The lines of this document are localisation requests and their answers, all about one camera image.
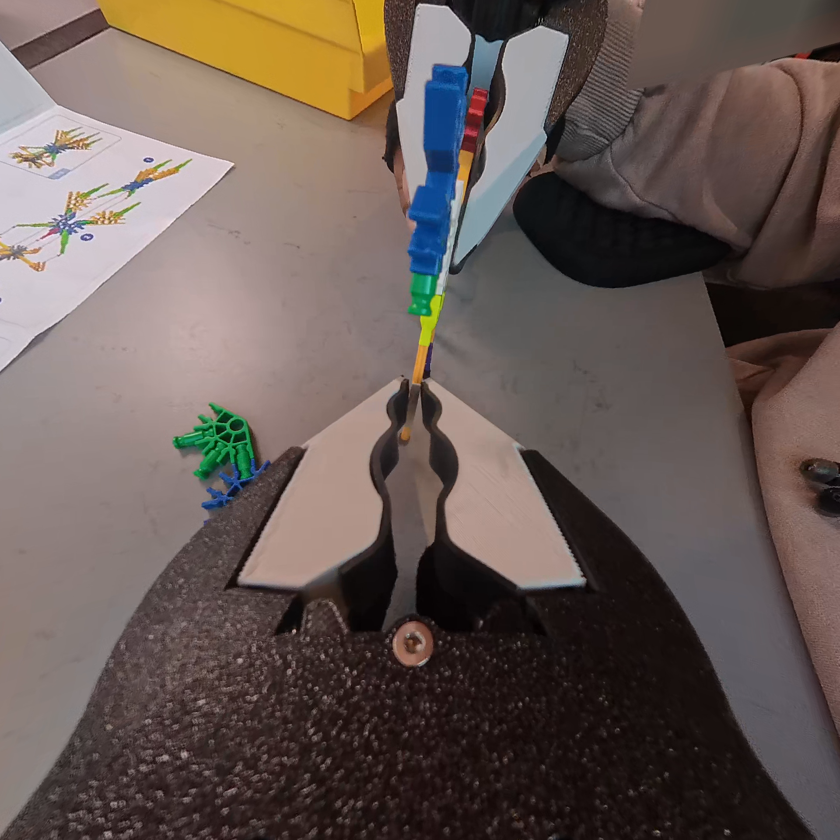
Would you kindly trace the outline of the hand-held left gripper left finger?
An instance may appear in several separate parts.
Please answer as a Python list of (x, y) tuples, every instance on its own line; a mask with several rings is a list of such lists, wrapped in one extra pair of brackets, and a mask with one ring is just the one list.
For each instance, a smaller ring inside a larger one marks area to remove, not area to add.
[(396, 378), (311, 437), (237, 584), (303, 593), (336, 582), (391, 524), (385, 479), (398, 460), (408, 381)]

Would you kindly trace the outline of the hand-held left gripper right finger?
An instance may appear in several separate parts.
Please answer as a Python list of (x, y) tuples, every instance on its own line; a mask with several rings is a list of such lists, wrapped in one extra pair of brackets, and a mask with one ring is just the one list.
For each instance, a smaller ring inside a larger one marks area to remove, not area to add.
[(429, 463), (443, 484), (440, 539), (515, 592), (583, 587), (524, 447), (435, 381), (423, 384), (422, 406)]

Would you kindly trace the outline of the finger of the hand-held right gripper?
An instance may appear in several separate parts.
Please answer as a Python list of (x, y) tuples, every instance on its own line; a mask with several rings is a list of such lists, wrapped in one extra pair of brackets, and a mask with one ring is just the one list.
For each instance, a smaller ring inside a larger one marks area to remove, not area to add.
[(395, 5), (395, 152), (402, 151), (412, 200), (425, 182), (425, 86), (436, 65), (471, 75), (475, 37), (472, 3)]
[(452, 266), (460, 266), (487, 236), (544, 146), (545, 123), (569, 43), (564, 32), (541, 25), (505, 45), (500, 62), (504, 96), (485, 135), (484, 169), (465, 201)]

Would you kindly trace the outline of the multicoloured toy hand assembly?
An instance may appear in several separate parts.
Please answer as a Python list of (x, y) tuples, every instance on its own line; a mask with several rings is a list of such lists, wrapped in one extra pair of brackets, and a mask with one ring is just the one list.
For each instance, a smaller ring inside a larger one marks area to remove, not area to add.
[(399, 443), (407, 445), (421, 388), (430, 366), (434, 334), (443, 308), (459, 216), (483, 125), (488, 91), (467, 96), (466, 68), (435, 65), (425, 86), (424, 184), (408, 210), (414, 231), (408, 246), (412, 272), (408, 313), (419, 317), (420, 334)]

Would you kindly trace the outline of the green and blue toy assembly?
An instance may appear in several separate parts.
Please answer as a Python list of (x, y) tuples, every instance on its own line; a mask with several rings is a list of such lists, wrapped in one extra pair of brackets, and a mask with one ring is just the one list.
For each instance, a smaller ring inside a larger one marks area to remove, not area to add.
[(205, 482), (217, 478), (223, 487), (207, 485), (208, 498), (202, 508), (210, 515), (227, 507), (247, 486), (266, 473), (270, 462), (259, 463), (248, 421), (241, 415), (215, 404), (209, 404), (212, 416), (199, 415), (191, 432), (174, 436), (176, 449), (194, 449), (201, 462), (194, 475)]

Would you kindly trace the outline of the person's right forearm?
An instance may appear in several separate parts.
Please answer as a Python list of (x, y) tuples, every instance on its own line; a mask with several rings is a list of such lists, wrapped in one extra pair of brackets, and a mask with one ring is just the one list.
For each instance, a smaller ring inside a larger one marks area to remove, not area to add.
[(839, 67), (785, 58), (648, 89), (603, 151), (555, 171), (597, 203), (731, 248), (709, 280), (760, 289), (839, 276)]

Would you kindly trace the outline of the grey desk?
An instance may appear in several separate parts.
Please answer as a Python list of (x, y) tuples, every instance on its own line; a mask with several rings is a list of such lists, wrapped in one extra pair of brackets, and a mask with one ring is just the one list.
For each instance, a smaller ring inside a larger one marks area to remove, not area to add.
[[(35, 76), (70, 110), (235, 167), (2, 373), (2, 828), (203, 523), (172, 437), (219, 403), (274, 459), (409, 373), (417, 335), (386, 104), (345, 122), (114, 30)], [(836, 733), (702, 279), (583, 287), (505, 213), (450, 291), (437, 381), (645, 552), (767, 770), (835, 838)]]

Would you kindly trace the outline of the yellow divided plastic bin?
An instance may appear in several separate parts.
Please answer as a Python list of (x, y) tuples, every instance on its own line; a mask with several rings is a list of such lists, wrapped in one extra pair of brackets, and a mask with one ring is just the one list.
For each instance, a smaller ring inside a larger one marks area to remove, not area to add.
[(351, 120), (392, 89), (383, 1), (99, 1), (108, 24)]

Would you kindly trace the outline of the white toy instruction sheet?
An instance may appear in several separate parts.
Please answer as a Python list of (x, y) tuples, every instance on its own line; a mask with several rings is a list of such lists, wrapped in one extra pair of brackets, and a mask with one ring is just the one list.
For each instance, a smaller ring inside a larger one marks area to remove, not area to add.
[(4, 369), (233, 164), (63, 108), (1, 52)]

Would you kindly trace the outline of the person's beige sweatshirt torso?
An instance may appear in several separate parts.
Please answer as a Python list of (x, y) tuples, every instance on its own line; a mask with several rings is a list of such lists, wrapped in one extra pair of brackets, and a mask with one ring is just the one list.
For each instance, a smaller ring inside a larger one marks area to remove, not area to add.
[(752, 429), (759, 483), (784, 581), (835, 722), (839, 716), (838, 518), (817, 508), (807, 459), (838, 462), (839, 328), (727, 348)]

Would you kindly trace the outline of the black wired earphones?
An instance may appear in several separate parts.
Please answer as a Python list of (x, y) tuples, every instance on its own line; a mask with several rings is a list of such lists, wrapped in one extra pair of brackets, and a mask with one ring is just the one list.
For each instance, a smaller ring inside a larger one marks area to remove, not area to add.
[(816, 507), (830, 518), (839, 518), (839, 463), (827, 458), (807, 458), (800, 472), (816, 493)]

